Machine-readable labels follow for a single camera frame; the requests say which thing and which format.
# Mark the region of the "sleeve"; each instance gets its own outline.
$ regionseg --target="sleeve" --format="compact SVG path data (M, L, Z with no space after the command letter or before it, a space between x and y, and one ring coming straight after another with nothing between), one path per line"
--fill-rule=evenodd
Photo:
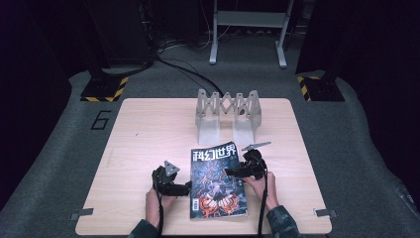
M299 234L296 222L284 206L280 205L268 212L266 215L273 237L281 238L302 238Z
M149 221L142 219L127 238L156 238L158 230Z

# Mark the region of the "wooden table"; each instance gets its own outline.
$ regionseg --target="wooden table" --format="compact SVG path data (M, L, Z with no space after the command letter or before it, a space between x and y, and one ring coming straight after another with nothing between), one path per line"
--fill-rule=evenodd
M120 109L92 187L80 216L79 235L128 235L145 217L146 192L152 172L168 160L180 168L175 183L190 180L190 151L198 145L195 126L196 98L129 98ZM257 130L268 170L275 173L277 196L303 234L326 234L330 218L317 217L314 208L325 208L311 162L287 99L261 98L262 125ZM233 141L233 115L221 115L220 143ZM238 145L239 150L247 145ZM249 215L192 221L189 196L179 197L165 213L163 235L257 234L261 202L246 184ZM270 229L264 218L264 234Z

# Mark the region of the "magazine cover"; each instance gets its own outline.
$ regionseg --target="magazine cover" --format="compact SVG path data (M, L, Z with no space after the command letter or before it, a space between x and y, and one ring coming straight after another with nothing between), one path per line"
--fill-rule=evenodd
M191 150L190 218L247 215L248 206L241 178L228 177L225 169L240 167L233 142Z

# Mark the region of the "gray carpet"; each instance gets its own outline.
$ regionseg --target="gray carpet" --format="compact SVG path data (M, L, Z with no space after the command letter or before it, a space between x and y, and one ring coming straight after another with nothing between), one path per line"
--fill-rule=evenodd
M209 65L204 50L176 47L160 56L190 68L191 63L223 92L257 90L260 97L291 101L325 203L332 218L330 237L420 237L420 220L398 197L403 187L384 165L372 144L367 119L355 92L338 79L346 102L306 102L294 74L302 36L294 36L286 59L277 64L273 37L232 39L219 45L218 62ZM118 68L112 71L124 71ZM311 72L307 75L322 75ZM213 89L193 77L209 91ZM125 98L197 96L198 86L161 62L130 76L117 102L83 102L80 93L87 72L69 79L72 94L50 139L0 213L0 237L78 237L69 215L82 208L97 166ZM90 130L100 111L109 121L104 130Z

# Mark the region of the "human hand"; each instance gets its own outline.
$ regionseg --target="human hand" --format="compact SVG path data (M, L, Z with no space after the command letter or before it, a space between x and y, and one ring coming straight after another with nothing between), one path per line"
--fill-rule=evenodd
M167 212L172 207L172 204L176 201L176 196L165 196L161 197L161 205L163 206L163 211ZM157 192L151 188L146 192L146 220L149 221L151 225L158 228L159 223L159 207L158 207L158 195Z
M257 197L259 199L263 199L263 190L265 189L265 177L262 177L261 179L254 179L251 177L243 178L245 182L247 182L256 193ZM267 196L265 201L265 206L268 210L271 210L277 206L278 199L277 199L277 192L275 189L275 176L272 172L267 173Z

